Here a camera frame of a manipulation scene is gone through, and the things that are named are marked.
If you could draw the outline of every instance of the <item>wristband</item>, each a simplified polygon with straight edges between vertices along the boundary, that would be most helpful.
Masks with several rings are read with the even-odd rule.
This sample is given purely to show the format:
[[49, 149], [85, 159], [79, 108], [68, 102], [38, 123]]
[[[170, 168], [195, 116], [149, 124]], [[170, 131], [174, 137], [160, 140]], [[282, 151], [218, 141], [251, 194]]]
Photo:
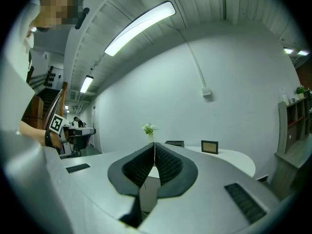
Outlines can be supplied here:
[[50, 131], [45, 131], [44, 140], [45, 140], [46, 146], [53, 147], [52, 141], [51, 141]]

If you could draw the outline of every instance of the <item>picture frame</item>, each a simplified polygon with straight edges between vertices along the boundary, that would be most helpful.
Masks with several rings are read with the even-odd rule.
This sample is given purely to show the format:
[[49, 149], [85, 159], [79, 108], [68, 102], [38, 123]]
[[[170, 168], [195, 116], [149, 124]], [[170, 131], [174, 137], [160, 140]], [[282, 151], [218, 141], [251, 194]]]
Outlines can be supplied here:
[[201, 151], [203, 153], [209, 153], [209, 154], [218, 154], [218, 141], [208, 141], [208, 140], [202, 140], [201, 141]]

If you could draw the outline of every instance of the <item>white table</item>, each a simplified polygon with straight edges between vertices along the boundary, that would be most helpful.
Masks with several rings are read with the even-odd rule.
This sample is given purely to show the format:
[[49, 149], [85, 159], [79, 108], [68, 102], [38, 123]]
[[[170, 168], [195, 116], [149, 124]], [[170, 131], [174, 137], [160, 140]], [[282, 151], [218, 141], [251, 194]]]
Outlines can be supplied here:
[[[197, 147], [197, 146], [185, 146], [184, 148], [195, 151], [195, 152], [200, 152], [203, 155], [211, 155], [213, 157], [223, 159], [229, 162], [230, 164], [234, 165], [235, 167], [237, 167], [238, 169], [240, 169], [241, 171], [243, 171], [250, 177], [253, 177], [255, 174], [255, 165], [254, 165], [253, 160], [243, 153], [233, 151], [233, 150], [218, 149], [218, 154], [216, 155], [216, 154], [203, 153], [201, 151], [201, 147]], [[159, 178], [158, 170], [155, 166], [152, 168], [148, 176]]]

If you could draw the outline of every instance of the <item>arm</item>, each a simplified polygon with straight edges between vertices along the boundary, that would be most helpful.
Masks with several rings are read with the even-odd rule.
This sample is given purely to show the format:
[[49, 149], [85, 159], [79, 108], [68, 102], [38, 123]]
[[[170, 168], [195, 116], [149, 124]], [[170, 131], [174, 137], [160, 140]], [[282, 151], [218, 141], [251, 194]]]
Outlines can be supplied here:
[[[19, 132], [22, 135], [29, 136], [30, 138], [35, 139], [40, 143], [41, 146], [45, 146], [45, 130], [36, 129], [29, 125], [27, 125], [25, 122], [21, 121], [19, 124]], [[62, 143], [58, 137], [57, 133], [51, 132], [51, 142], [54, 147], [62, 148]]]

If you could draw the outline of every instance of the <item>cable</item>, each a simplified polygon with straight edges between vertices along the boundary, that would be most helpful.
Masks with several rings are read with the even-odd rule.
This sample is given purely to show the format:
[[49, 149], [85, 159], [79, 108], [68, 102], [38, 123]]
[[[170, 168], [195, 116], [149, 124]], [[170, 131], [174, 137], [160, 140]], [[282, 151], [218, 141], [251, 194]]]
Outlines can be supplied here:
[[161, 25], [165, 25], [165, 26], [167, 26], [168, 28], [173, 29], [173, 30], [175, 30], [176, 32], [178, 32], [178, 33], [180, 34], [180, 36], [182, 37], [182, 39], [184, 40], [184, 42], [187, 44], [187, 46], [188, 46], [188, 48], [189, 48], [189, 50], [190, 50], [190, 53], [191, 53], [191, 55], [192, 55], [193, 61], [194, 61], [195, 65], [196, 65], [196, 68], [197, 68], [197, 70], [198, 70], [198, 73], [199, 73], [201, 82], [202, 82], [202, 84], [203, 84], [203, 87], [205, 88], [205, 87], [206, 87], [206, 82], [205, 82], [205, 80], [204, 80], [203, 73], [202, 73], [202, 71], [201, 71], [201, 69], [200, 69], [200, 67], [199, 67], [199, 64], [198, 64], [198, 62], [197, 62], [197, 59], [196, 59], [196, 57], [195, 57], [195, 55], [194, 55], [194, 52], [193, 52], [193, 50], [192, 50], [192, 48], [191, 48], [189, 42], [185, 39], [185, 37], [183, 36], [183, 34], [182, 34], [178, 29], [172, 28], [172, 27], [170, 27], [170, 26], [168, 26], [168, 25], [166, 25], [166, 24], [161, 24]]

